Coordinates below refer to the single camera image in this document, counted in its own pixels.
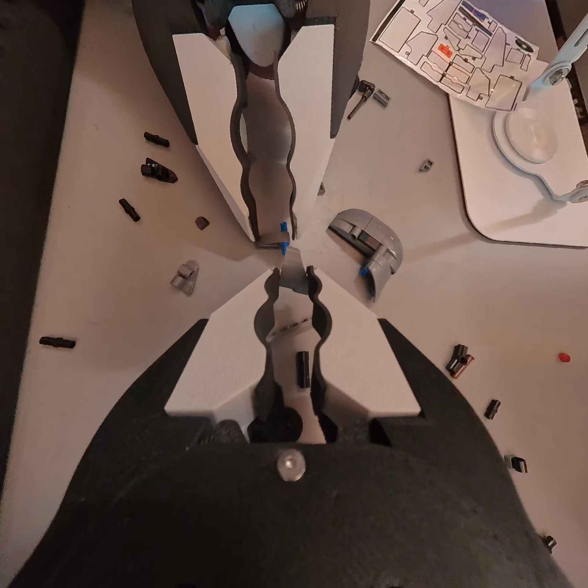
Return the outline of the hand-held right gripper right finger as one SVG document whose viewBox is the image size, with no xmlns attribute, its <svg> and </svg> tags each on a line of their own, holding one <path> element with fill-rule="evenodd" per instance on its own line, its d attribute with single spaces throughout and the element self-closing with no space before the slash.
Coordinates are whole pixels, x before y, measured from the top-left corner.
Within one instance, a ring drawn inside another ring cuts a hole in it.
<svg viewBox="0 0 588 588">
<path fill-rule="evenodd" d="M 312 361 L 311 402 L 326 443 L 362 437 L 371 421 L 417 417 L 421 407 L 378 317 L 324 271 L 306 269 L 319 336 Z"/>
</svg>

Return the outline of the silver wedge lego bracket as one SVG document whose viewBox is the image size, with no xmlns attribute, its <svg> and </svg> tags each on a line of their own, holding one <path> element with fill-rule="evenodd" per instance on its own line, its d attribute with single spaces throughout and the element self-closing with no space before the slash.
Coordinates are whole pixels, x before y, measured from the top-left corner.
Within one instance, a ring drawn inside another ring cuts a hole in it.
<svg viewBox="0 0 588 588">
<path fill-rule="evenodd" d="M 176 275 L 171 280 L 171 286 L 186 296 L 191 296 L 195 289 L 198 273 L 198 262 L 195 260 L 186 261 L 178 268 Z"/>
</svg>

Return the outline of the grey piece with blue pin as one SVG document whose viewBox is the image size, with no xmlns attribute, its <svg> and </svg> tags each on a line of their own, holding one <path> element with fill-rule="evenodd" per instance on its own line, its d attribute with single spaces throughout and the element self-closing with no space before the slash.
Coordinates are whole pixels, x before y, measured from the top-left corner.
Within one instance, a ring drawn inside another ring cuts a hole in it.
<svg viewBox="0 0 588 588">
<path fill-rule="evenodd" d="M 276 250 L 285 256 L 290 243 L 291 237 L 288 223 L 281 222 L 278 231 L 260 235 L 259 239 L 255 241 L 255 247 L 263 250 Z"/>
</svg>

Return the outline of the black round lego disc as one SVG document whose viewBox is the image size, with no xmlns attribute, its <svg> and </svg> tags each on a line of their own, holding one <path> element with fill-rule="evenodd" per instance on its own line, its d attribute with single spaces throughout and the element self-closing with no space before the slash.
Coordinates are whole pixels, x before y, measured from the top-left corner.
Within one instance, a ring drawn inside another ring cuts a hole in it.
<svg viewBox="0 0 588 588">
<path fill-rule="evenodd" d="M 303 432 L 303 420 L 291 407 L 279 409 L 269 419 L 269 441 L 272 443 L 295 443 Z"/>
</svg>

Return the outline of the black lego axle pin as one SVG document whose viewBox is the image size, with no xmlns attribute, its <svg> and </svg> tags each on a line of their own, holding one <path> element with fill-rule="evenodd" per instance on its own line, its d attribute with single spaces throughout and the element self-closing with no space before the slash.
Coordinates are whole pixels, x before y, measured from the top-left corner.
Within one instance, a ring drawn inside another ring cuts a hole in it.
<svg viewBox="0 0 588 588">
<path fill-rule="evenodd" d="M 363 106 L 365 102 L 367 102 L 367 100 L 373 95 L 375 88 L 376 87 L 372 82 L 364 79 L 359 81 L 356 91 L 360 93 L 360 99 L 355 107 L 350 111 L 348 120 L 351 120 L 359 108 L 361 108 L 361 106 Z"/>
</svg>

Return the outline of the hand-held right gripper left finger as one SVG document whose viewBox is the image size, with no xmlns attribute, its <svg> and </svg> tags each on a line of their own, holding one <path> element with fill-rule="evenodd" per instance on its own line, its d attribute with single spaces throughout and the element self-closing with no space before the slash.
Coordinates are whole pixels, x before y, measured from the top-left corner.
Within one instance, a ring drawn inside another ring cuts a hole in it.
<svg viewBox="0 0 588 588">
<path fill-rule="evenodd" d="M 212 313 L 167 400 L 168 416 L 235 421 L 251 440 L 283 437 L 286 411 L 268 341 L 280 278 L 279 269 L 267 270 Z"/>
</svg>

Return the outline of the grey lego plate with holes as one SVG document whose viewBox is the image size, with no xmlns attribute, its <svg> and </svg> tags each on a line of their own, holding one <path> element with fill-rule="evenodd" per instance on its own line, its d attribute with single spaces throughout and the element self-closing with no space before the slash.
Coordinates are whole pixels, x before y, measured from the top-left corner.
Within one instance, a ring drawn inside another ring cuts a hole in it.
<svg viewBox="0 0 588 588">
<path fill-rule="evenodd" d="M 299 321 L 297 321 L 297 322 L 291 323 L 291 324 L 289 324 L 289 325 L 287 325 L 287 326 L 282 326 L 282 327 L 278 327 L 277 329 L 273 329 L 273 330 L 272 330 L 272 331 L 271 331 L 271 332 L 270 332 L 270 333 L 267 335 L 267 337 L 266 337 L 266 341 L 267 341 L 268 343 L 269 343 L 269 342 L 272 342 L 272 341 L 273 341 L 273 339 L 274 339 L 276 336 L 278 336 L 278 335 L 280 335 L 280 334 L 283 334 L 283 333 L 286 333 L 286 332 L 289 332 L 289 331 L 290 331 L 290 330 L 292 330 L 292 329 L 296 329 L 297 327 L 300 327 L 300 326 L 302 326 L 303 324 L 305 324 L 305 323 L 307 323 L 307 322 L 310 322 L 311 320 L 312 320 L 312 318 L 311 318 L 311 317 L 307 317 L 307 318 L 301 319 L 301 320 L 299 320 Z"/>
</svg>

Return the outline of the grey curved lego piece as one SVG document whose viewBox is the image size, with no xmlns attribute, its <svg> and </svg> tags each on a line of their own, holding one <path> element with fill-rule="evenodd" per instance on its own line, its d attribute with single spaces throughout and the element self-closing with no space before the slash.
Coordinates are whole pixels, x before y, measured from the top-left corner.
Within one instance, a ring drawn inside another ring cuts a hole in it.
<svg viewBox="0 0 588 588">
<path fill-rule="evenodd" d="M 306 267 L 303 264 L 300 250 L 295 247 L 289 246 L 283 255 L 280 287 L 308 296 Z"/>
</svg>

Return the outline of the white rounded base board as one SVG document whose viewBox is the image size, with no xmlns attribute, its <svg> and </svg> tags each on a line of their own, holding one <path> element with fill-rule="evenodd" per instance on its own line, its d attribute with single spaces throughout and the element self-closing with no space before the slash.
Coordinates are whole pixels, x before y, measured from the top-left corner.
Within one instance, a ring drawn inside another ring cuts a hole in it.
<svg viewBox="0 0 588 588">
<path fill-rule="evenodd" d="M 490 240 L 587 248 L 587 202 L 553 198 L 587 180 L 587 152 L 569 84 L 530 91 L 523 106 L 540 112 L 557 136 L 557 151 L 543 165 L 511 148 L 504 131 L 508 112 L 450 98 L 467 217 Z"/>
</svg>

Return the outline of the black wedge lego connector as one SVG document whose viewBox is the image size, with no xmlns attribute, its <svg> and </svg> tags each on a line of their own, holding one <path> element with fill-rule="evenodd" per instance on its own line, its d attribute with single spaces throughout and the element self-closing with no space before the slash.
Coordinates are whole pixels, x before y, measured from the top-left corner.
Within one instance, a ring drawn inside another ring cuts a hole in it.
<svg viewBox="0 0 588 588">
<path fill-rule="evenodd" d="M 141 174 L 163 183 L 173 184 L 178 181 L 176 173 L 151 158 L 146 158 L 145 163 L 141 165 Z"/>
</svg>

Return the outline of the grey lego wheel arch assembly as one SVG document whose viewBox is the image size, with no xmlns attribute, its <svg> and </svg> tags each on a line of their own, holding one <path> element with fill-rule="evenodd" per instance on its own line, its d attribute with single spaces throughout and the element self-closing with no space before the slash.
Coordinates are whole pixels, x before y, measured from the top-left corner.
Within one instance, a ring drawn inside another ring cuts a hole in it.
<svg viewBox="0 0 588 588">
<path fill-rule="evenodd" d="M 366 278 L 369 294 L 377 302 L 390 278 L 401 267 L 403 248 L 398 235 L 362 209 L 342 210 L 328 228 L 363 254 L 359 274 Z"/>
</svg>

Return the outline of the lego sticker sheet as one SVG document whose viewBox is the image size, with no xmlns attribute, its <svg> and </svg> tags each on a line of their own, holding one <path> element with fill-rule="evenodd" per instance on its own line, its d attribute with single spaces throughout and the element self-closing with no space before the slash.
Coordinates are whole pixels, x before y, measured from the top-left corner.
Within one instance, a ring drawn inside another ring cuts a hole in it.
<svg viewBox="0 0 588 588">
<path fill-rule="evenodd" d="M 449 96 L 511 112 L 545 64 L 539 47 L 471 1 L 396 1 L 371 42 Z"/>
</svg>

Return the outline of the black and brown lego connector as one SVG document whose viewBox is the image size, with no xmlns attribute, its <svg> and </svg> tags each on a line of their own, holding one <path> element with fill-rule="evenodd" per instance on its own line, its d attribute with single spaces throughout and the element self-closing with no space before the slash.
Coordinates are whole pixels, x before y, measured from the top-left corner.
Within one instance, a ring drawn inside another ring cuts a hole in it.
<svg viewBox="0 0 588 588">
<path fill-rule="evenodd" d="M 445 365 L 445 370 L 452 379 L 458 379 L 465 369 L 474 361 L 467 345 L 458 344 L 453 348 L 452 356 Z"/>
</svg>

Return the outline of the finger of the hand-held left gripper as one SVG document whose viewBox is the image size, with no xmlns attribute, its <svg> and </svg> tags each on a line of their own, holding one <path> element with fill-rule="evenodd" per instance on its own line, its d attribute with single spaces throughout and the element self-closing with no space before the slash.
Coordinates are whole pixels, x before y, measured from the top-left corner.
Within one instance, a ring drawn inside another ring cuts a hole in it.
<svg viewBox="0 0 588 588">
<path fill-rule="evenodd" d="M 292 181 L 293 240 L 313 223 L 313 208 L 334 147 L 333 68 L 334 24 L 303 26 L 275 65 L 277 97 L 292 131 L 286 168 Z"/>
<path fill-rule="evenodd" d="M 238 80 L 231 58 L 204 33 L 173 35 L 173 44 L 196 134 L 196 149 L 234 217 L 255 242 L 255 202 L 242 192 L 246 153 L 240 137 Z"/>
</svg>

